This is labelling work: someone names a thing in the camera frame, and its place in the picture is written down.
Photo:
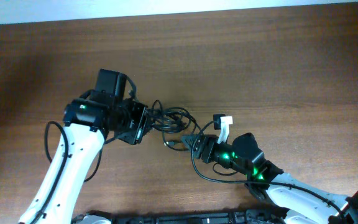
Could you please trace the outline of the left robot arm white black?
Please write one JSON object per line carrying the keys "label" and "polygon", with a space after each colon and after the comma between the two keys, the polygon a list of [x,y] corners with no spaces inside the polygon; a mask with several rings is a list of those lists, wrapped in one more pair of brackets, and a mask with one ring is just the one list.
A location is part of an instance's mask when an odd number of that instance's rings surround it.
{"label": "left robot arm white black", "polygon": [[95,88],[67,105],[50,167],[19,223],[70,223],[94,158],[115,140],[139,144],[149,131],[147,106],[125,74],[101,69]]}

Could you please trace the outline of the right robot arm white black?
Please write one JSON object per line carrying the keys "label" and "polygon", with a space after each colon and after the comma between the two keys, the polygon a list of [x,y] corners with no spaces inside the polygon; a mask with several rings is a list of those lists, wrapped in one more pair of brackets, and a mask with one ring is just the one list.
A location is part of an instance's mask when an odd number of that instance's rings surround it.
{"label": "right robot arm white black", "polygon": [[255,198],[287,210],[284,223],[358,223],[358,191],[334,194],[296,180],[264,157],[252,133],[232,144],[206,134],[184,135],[181,141],[193,161],[215,162],[245,175],[242,183]]}

